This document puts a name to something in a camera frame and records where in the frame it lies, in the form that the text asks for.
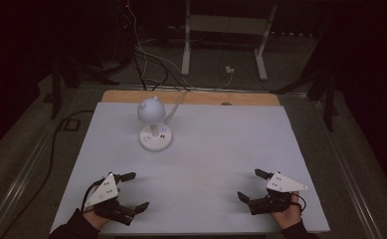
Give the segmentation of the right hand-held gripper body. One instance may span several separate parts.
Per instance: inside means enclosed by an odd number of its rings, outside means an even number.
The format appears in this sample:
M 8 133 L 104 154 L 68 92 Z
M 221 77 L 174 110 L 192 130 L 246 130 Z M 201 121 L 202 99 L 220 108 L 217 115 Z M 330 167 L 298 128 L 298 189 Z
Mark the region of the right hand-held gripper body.
M 267 180 L 267 195 L 260 199 L 251 199 L 248 203 L 252 215 L 282 212 L 291 204 L 291 194 L 295 191 L 308 190 L 308 187 L 279 172 L 273 173 Z

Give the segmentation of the white desk lamp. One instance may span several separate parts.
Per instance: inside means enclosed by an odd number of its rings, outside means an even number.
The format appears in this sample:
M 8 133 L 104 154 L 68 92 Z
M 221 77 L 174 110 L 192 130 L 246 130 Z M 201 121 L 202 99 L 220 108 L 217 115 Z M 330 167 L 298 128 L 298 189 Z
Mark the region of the white desk lamp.
M 137 117 L 145 124 L 139 133 L 141 146 L 148 151 L 161 151 L 172 142 L 172 131 L 167 123 L 166 109 L 158 97 L 143 100 L 137 107 Z

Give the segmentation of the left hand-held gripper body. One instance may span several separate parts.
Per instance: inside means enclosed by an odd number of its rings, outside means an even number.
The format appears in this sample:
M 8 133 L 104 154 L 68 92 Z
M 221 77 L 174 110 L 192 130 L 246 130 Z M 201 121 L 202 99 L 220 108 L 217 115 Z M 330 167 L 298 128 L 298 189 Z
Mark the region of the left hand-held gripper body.
M 114 176 L 114 173 L 109 173 L 107 177 L 89 187 L 84 197 L 84 208 L 91 207 L 96 215 L 128 226 L 135 212 L 119 204 L 117 200 L 119 182 L 115 181 Z

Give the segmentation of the black tripod stand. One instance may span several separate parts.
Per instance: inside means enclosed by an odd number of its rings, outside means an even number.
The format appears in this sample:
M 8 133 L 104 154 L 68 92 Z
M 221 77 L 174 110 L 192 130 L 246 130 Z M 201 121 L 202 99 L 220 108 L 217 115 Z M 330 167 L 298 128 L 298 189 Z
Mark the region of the black tripod stand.
M 76 89 L 81 83 L 78 75 L 78 72 L 81 72 L 104 85 L 116 86 L 117 82 L 112 81 L 109 76 L 122 71 L 128 63 L 129 60 L 120 59 L 115 67 L 106 70 L 95 70 L 71 55 L 55 53 L 51 65 L 52 92 L 45 97 L 45 101 L 52 104 L 51 119 L 54 120 L 57 117 L 62 107 L 61 82 L 64 82 L 67 88 Z
M 335 76 L 330 59 L 325 61 L 321 57 L 311 56 L 298 80 L 282 88 L 271 90 L 271 93 L 283 95 L 307 83 L 312 83 L 306 94 L 310 101 L 319 101 L 324 97 L 323 122 L 329 131 L 333 131 Z

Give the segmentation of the white metal stand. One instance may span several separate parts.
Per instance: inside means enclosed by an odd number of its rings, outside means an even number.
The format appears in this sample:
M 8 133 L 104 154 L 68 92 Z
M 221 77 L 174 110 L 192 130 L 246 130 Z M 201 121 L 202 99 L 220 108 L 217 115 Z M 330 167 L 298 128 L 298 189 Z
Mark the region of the white metal stand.
M 269 16 L 264 19 L 197 15 L 191 13 L 191 0 L 186 0 L 185 7 L 185 35 L 181 65 L 181 75 L 187 77 L 190 72 L 191 47 L 190 36 L 192 31 L 207 33 L 230 33 L 243 35 L 260 35 L 260 45 L 254 50 L 259 79 L 266 81 L 268 74 L 263 59 L 263 53 L 269 39 L 278 4 L 272 4 Z

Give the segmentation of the person's left hand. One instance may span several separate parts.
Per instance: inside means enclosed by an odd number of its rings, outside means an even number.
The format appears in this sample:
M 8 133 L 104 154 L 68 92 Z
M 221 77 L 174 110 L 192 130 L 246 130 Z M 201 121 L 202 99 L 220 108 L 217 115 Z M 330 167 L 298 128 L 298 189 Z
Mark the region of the person's left hand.
M 101 228 L 109 222 L 109 219 L 96 215 L 92 208 L 84 211 L 83 216 L 96 230 L 101 230 Z

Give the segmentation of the person's right hand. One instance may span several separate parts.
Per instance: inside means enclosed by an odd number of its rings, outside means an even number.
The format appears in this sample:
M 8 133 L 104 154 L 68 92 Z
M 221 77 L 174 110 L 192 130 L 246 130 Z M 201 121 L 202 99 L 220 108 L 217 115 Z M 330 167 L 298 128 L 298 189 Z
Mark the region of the person's right hand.
M 299 194 L 293 192 L 291 194 L 291 204 L 289 208 L 282 212 L 273 212 L 271 214 L 282 230 L 294 226 L 301 221 L 301 206 L 298 201 Z

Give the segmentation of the white table sheet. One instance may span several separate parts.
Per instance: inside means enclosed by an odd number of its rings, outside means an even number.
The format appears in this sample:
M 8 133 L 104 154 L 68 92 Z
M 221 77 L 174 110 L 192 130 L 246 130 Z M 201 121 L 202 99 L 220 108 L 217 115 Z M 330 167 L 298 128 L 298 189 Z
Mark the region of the white table sheet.
M 111 222 L 104 235 L 257 234 L 278 229 L 238 198 L 260 198 L 266 181 L 256 169 L 280 172 L 304 185 L 305 227 L 328 230 L 316 190 L 282 107 L 181 105 L 169 123 L 174 137 L 159 152 L 141 147 L 135 104 L 100 103 L 79 153 L 54 224 L 81 206 L 88 187 L 108 173 L 134 172 L 120 203 L 148 208 L 131 225 Z

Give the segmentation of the metal floor rail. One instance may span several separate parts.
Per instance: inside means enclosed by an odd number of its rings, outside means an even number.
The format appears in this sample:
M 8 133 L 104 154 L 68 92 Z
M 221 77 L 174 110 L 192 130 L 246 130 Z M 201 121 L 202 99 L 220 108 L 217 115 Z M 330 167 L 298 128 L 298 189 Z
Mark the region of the metal floor rail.
M 28 159 L 26 160 L 24 166 L 17 174 L 11 186 L 7 190 L 5 197 L 1 200 L 0 203 L 0 236 L 3 233 L 9 217 L 12 215 L 15 207 L 17 206 L 18 201 L 23 195 L 33 173 L 36 165 L 38 164 L 41 155 L 43 154 L 47 143 L 52 137 L 54 130 L 52 128 L 46 129 L 42 134 L 35 145 L 34 149 L 31 151 Z
M 367 205 L 367 202 L 361 190 L 359 189 L 359 186 L 352 174 L 352 171 L 347 161 L 345 160 L 345 156 L 334 137 L 334 133 L 330 131 L 325 125 L 323 119 L 324 109 L 322 107 L 322 104 L 320 102 L 309 103 L 317 117 L 318 123 L 321 126 L 321 130 L 323 131 L 323 134 L 327 138 L 329 146 L 333 151 L 334 159 L 339 169 L 339 173 L 341 175 L 342 180 L 344 181 L 344 185 L 347 189 L 354 210 L 358 215 L 358 218 L 366 233 L 367 239 L 384 239 L 384 237 L 381 235 L 378 225 L 373 219 L 373 215 Z

